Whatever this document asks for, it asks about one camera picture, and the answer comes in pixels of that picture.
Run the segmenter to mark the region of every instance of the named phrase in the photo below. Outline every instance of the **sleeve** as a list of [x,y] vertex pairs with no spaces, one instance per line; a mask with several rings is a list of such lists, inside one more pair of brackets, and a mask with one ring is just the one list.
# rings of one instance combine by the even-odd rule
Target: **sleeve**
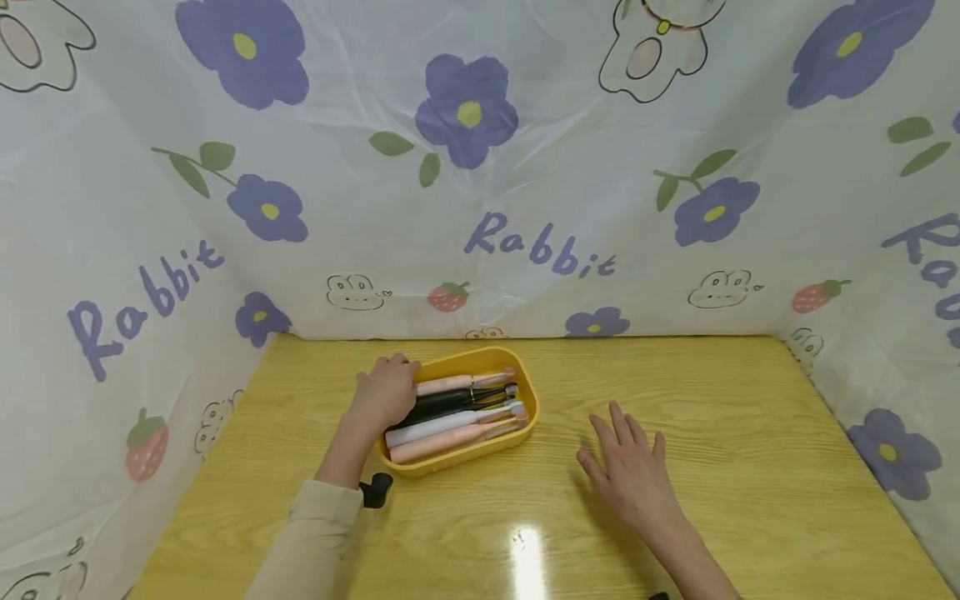
[[363,505],[359,490],[307,481],[260,566],[247,600],[324,600]]

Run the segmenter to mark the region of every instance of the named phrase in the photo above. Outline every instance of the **text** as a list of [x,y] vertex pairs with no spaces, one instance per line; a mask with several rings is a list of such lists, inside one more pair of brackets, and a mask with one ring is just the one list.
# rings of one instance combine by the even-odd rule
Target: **text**
[[[952,235],[944,231],[944,229],[950,230],[951,228],[954,229]],[[919,265],[924,262],[924,241],[945,248],[960,247],[960,215],[951,212],[942,217],[931,219],[885,240],[881,246],[890,248],[897,244],[906,244],[907,259],[910,264]],[[954,278],[957,277],[958,272],[960,272],[960,269],[952,260],[930,260],[920,269],[920,277],[924,281],[946,290]],[[943,321],[960,320],[960,292],[940,299],[933,307],[933,314],[937,319]],[[947,339],[954,348],[960,349],[960,326],[948,331]]]
[[[507,215],[502,212],[488,212],[484,215],[483,220],[477,225],[476,229],[473,230],[473,234],[470,236],[469,241],[467,241],[467,245],[464,246],[464,252],[470,254],[474,250],[480,249],[487,254],[493,254],[497,248],[505,253],[526,250],[526,246],[523,245],[523,237],[519,233],[510,233],[500,240],[499,245],[495,243],[493,237],[506,226]],[[540,232],[540,236],[537,237],[537,241],[535,241],[534,245],[530,248],[530,253],[527,254],[527,258],[535,265],[546,264],[553,258],[553,265],[550,267],[551,271],[557,275],[573,275],[573,273],[577,271],[577,268],[583,264],[573,253],[573,245],[577,243],[577,238],[573,235],[567,237],[564,246],[560,248],[560,252],[555,257],[553,248],[547,243],[547,238],[550,237],[552,231],[552,223],[547,223],[543,226],[543,230]],[[590,263],[595,263],[598,258],[600,258],[599,255],[591,254],[589,256]],[[600,276],[613,275],[613,265],[616,264],[615,259],[616,254],[608,258],[606,262],[600,264],[597,267],[596,273]],[[591,267],[592,264],[584,265],[580,270],[578,278],[583,279],[586,277]]]
[[[186,250],[180,251],[180,257],[189,260],[189,254]],[[206,240],[200,241],[197,255],[194,260],[202,264],[207,269],[216,269],[224,264],[224,258],[217,256],[216,251],[210,248]],[[176,269],[171,266],[165,256],[160,257],[160,267],[167,279],[170,281],[170,288],[157,285],[146,267],[141,266],[140,280],[143,282],[143,290],[147,293],[147,298],[153,305],[156,313],[163,318],[173,314],[177,301],[186,300],[190,293],[190,279],[194,283],[200,281],[200,272],[192,263],[184,265],[183,269]],[[114,321],[117,325],[117,331],[120,335],[132,340],[143,328],[150,314],[140,310],[135,306],[125,306],[117,311]],[[92,300],[81,300],[74,305],[73,309],[66,312],[66,318],[73,327],[73,334],[80,342],[80,348],[86,357],[86,362],[93,371],[93,376],[97,381],[107,380],[107,370],[104,368],[104,359],[110,356],[118,356],[123,353],[124,345],[116,340],[101,340],[104,328],[104,315],[96,302]]]

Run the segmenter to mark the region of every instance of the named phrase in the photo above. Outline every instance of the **purple flower print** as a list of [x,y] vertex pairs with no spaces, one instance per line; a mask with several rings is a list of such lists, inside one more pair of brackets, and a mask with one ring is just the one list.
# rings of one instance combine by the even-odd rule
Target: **purple flower print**
[[519,119],[507,102],[507,67],[493,57],[464,64],[441,54],[426,65],[429,97],[417,109],[417,129],[432,144],[446,146],[462,169],[483,164],[490,146],[514,136]]
[[303,202],[286,183],[241,175],[237,188],[227,196],[227,205],[261,240],[302,242],[306,239],[306,224],[300,219]]
[[793,108],[863,93],[887,70],[894,53],[920,31],[935,0],[856,0],[814,30],[793,62],[787,91]]
[[940,450],[919,433],[907,433],[900,417],[876,408],[847,435],[886,492],[904,500],[930,497],[926,474],[943,465]]
[[175,17],[190,52],[233,100],[260,110],[306,98],[303,29],[283,0],[188,0]]
[[595,313],[576,313],[566,320],[568,338],[605,338],[625,333],[630,322],[620,317],[620,309],[605,306]]
[[241,337],[250,338],[254,348],[263,348],[269,334],[289,331],[292,325],[290,318],[262,292],[247,294],[234,320],[237,332]]
[[673,214],[677,243],[719,242],[740,224],[740,215],[754,205],[760,184],[727,177],[681,204]]

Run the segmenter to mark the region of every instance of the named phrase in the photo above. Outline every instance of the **wood grain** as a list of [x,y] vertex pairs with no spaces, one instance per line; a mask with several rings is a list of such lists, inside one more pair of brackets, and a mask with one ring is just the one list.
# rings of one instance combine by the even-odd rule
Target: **wood grain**
[[[181,502],[134,600],[242,598],[323,456],[353,375],[482,342],[277,338]],[[537,387],[517,448],[419,480],[363,511],[338,596],[646,598],[669,578],[611,518],[574,454],[619,399],[667,437],[678,495],[752,600],[953,598],[787,350],[769,338],[501,340]],[[373,459],[367,478],[381,470]]]

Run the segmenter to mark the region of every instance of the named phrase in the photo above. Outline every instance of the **yellow tray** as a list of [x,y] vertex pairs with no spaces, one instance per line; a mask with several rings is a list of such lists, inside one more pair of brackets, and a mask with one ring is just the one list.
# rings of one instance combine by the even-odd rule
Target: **yellow tray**
[[432,456],[411,465],[399,465],[391,461],[386,440],[381,437],[376,445],[380,460],[397,475],[404,477],[422,477],[429,473],[435,473],[438,470],[456,467],[466,461],[481,456],[493,454],[506,448],[512,448],[526,440],[527,436],[530,435],[530,431],[533,430],[534,424],[537,423],[537,418],[540,416],[540,403],[537,400],[537,392],[534,391],[534,386],[530,383],[527,370],[523,366],[523,361],[506,348],[489,346],[426,363],[420,367],[420,371],[417,373],[417,381],[429,381],[431,379],[440,379],[453,375],[500,372],[507,367],[516,369],[516,375],[514,375],[512,381],[517,384],[519,388],[516,393],[516,399],[523,402],[527,415],[530,417],[530,421],[526,427],[491,440],[485,440],[480,444],[456,448],[446,454]]

